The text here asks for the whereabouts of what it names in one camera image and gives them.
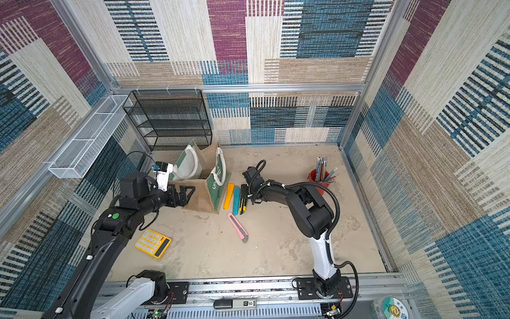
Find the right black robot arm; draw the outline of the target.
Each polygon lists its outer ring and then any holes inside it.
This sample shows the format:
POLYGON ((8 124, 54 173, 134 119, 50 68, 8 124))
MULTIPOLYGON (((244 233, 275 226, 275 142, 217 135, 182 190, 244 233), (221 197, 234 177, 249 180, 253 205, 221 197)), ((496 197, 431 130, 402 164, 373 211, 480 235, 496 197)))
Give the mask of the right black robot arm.
POLYGON ((331 297, 341 282, 341 271, 347 261, 335 263, 331 234, 339 222, 339 201, 332 191, 314 182, 283 184, 265 180, 261 172, 266 160, 248 167, 243 177, 248 198, 253 204, 276 202, 290 210, 300 232, 309 239, 313 256, 313 277, 318 296, 331 297))

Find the green Christmas burlap tote bag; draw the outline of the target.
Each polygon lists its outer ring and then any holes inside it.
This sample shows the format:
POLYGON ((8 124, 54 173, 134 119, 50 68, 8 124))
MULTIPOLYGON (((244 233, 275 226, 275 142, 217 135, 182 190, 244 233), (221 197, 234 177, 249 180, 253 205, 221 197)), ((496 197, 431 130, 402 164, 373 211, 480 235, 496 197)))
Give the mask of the green Christmas burlap tote bag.
POLYGON ((181 186, 195 188, 186 209, 218 214, 230 175, 218 143, 201 150, 195 141, 191 141, 173 165, 168 185, 177 190, 181 186))

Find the black yellow utility knife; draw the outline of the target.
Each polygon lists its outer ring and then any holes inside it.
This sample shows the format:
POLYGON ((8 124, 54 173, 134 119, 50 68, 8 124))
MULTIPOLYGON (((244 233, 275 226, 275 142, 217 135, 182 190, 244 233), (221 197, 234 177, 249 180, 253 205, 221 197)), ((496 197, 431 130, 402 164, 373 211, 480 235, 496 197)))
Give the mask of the black yellow utility knife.
POLYGON ((247 201, 248 201, 248 185, 242 184, 240 188, 239 215, 242 215, 247 210, 247 201))

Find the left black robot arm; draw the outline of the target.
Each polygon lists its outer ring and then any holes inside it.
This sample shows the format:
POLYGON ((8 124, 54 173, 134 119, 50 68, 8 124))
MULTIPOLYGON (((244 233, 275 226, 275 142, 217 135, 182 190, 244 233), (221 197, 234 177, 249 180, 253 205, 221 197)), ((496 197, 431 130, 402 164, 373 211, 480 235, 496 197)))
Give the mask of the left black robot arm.
POLYGON ((94 303, 110 269, 144 223, 145 216, 161 207, 185 207, 194 186, 170 185, 165 191, 146 173, 129 174, 93 227, 85 256, 43 318, 90 318, 94 303))

